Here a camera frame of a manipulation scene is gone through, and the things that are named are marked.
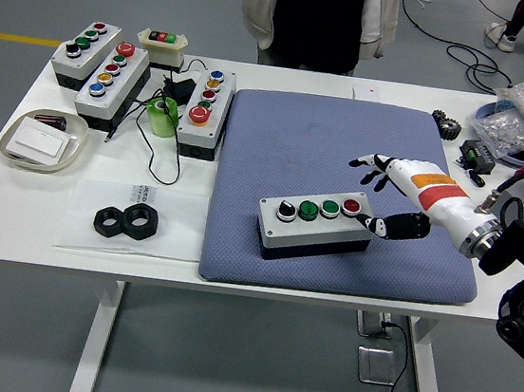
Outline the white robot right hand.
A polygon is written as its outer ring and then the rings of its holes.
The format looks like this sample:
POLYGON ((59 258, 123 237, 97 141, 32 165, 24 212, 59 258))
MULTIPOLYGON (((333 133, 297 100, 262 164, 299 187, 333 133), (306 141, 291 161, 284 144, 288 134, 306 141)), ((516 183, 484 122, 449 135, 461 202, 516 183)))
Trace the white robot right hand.
POLYGON ((370 166, 371 172, 361 180, 363 185, 380 175, 376 191, 388 182, 393 183, 430 223, 445 228, 454 247, 468 258, 475 258, 478 241, 498 228, 496 216, 481 211, 435 163, 370 154, 352 160, 349 165, 370 166))

